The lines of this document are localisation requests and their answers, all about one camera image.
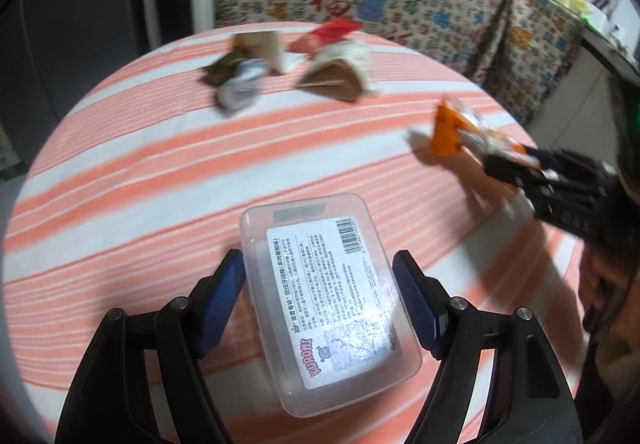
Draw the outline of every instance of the crumpled packaging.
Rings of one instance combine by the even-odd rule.
[[[345,40],[324,47],[298,81],[297,88],[345,101],[375,92],[369,46]]]

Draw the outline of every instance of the product label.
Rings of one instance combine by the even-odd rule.
[[[354,217],[271,228],[267,239],[305,387],[356,376],[400,354]]]

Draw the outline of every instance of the silver bolt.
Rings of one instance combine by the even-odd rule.
[[[182,310],[189,304],[189,298],[186,296],[176,296],[171,300],[171,308],[175,310]]]
[[[116,321],[116,319],[119,319],[123,314],[124,312],[122,311],[122,309],[119,309],[118,307],[116,307],[115,309],[111,309],[107,313],[107,319],[109,321]]]
[[[518,314],[519,318],[522,318],[524,320],[530,320],[531,318],[533,318],[533,313],[526,307],[520,307],[516,311],[516,313]]]
[[[449,303],[454,309],[458,310],[465,310],[469,305],[468,302],[466,302],[466,299],[461,298],[460,296],[454,296],[451,298]]]

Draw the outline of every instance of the round table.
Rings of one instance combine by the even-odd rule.
[[[232,116],[213,104],[201,68],[233,33],[312,28],[283,22],[209,31],[161,47],[100,83],[42,149],[8,226],[4,305],[20,375],[52,433],[104,313],[162,307],[188,294],[230,247],[253,205],[338,192],[364,198],[388,257],[411,250],[451,296],[485,310],[531,307],[576,388],[584,341],[575,300],[580,244],[533,221],[520,193],[484,176],[468,155],[433,157],[434,110],[460,98],[517,140],[503,108],[445,66],[392,42],[370,45],[380,92],[353,104],[322,98],[292,74],[267,78],[257,103]],[[175,429],[148,358],[162,434]],[[246,287],[220,345],[202,362],[237,443],[402,442],[437,368],[343,410],[296,419],[280,407],[262,358]],[[463,437],[475,436],[491,356],[483,353]]]

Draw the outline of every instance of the container lid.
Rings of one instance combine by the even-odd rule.
[[[284,409],[335,410],[422,364],[363,199],[331,195],[248,209],[244,265],[260,339]]]

